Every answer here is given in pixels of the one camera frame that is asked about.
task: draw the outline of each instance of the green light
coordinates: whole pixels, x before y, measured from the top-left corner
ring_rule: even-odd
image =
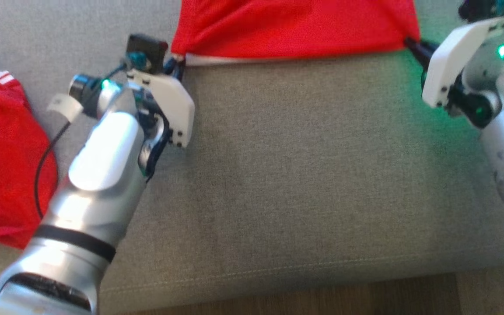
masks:
[[[111,82],[110,80],[106,79],[106,80],[102,80],[102,83],[100,84],[100,88],[102,88],[102,90],[104,90],[105,88],[108,88],[110,86]]]
[[[504,58],[504,45],[499,46],[497,53],[499,54],[500,58]]]

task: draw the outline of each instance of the black wire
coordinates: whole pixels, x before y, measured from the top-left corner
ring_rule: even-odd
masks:
[[[48,147],[46,148],[46,151],[44,151],[44,154],[42,154],[42,158],[40,159],[40,162],[38,162],[38,167],[36,168],[36,176],[34,177],[34,202],[36,203],[36,211],[38,212],[38,215],[40,216],[40,219],[44,217],[44,214],[42,213],[42,208],[40,207],[40,199],[38,196],[38,181],[40,180],[40,173],[42,172],[42,166],[44,165],[44,161],[46,161],[46,158],[48,157],[48,154],[52,152],[52,149],[56,145],[56,142],[62,137],[62,135],[66,132],[67,128],[69,128],[71,125],[70,122],[66,122],[62,129],[56,134],[56,137],[54,137],[54,140],[50,142]]]
[[[109,74],[107,74],[104,78],[101,80],[98,80],[98,85],[101,85],[104,80],[109,79],[110,77],[114,76],[114,74],[117,74],[121,70],[124,70],[126,68],[126,64],[122,63],[120,66],[115,68],[114,70],[110,71]],[[100,92],[100,88],[94,88],[92,93],[88,96],[86,102],[90,102],[92,98],[94,98],[98,92]],[[46,148],[46,151],[44,151],[44,154],[42,154],[42,157],[40,158],[40,162],[38,162],[38,167],[36,168],[36,175],[34,176],[34,202],[36,203],[36,212],[38,213],[38,216],[40,219],[44,217],[44,214],[42,213],[42,208],[40,207],[40,197],[38,196],[38,182],[40,181],[40,173],[42,172],[42,166],[44,166],[44,161],[46,161],[46,158],[52,152],[52,149],[54,149],[54,146],[58,142],[58,140],[62,137],[62,135],[66,132],[67,128],[71,126],[70,122],[66,122],[62,129],[59,130],[58,134],[56,134],[56,137],[50,142],[48,147]]]

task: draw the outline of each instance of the red cloth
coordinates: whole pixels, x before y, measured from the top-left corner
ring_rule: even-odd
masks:
[[[8,72],[0,72],[0,243],[23,249],[40,223],[34,175],[48,144],[20,83]],[[56,170],[56,158],[50,154],[40,176],[44,212],[56,189]]]
[[[308,58],[404,47],[412,0],[182,0],[174,54]]]

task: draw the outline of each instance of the gray couch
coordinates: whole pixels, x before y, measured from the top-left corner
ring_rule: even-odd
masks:
[[[422,34],[459,1],[416,0]],[[0,0],[0,69],[45,111],[131,32],[171,40],[178,0]],[[478,133],[420,100],[407,51],[190,68],[194,138],[168,148],[101,291],[102,313],[504,263],[504,206]],[[58,143],[63,174],[94,121]],[[0,271],[19,252],[0,245]]]

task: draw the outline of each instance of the silver robotic arm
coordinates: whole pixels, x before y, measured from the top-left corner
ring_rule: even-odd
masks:
[[[456,28],[440,45],[406,44],[423,66],[423,100],[480,130],[504,201],[504,16]]]
[[[52,100],[50,108],[70,121],[84,112],[99,122],[34,237],[0,274],[0,314],[98,313],[100,283],[163,148],[186,147],[192,134],[194,103],[164,74],[165,45],[133,35],[127,84],[79,75],[69,95]]]

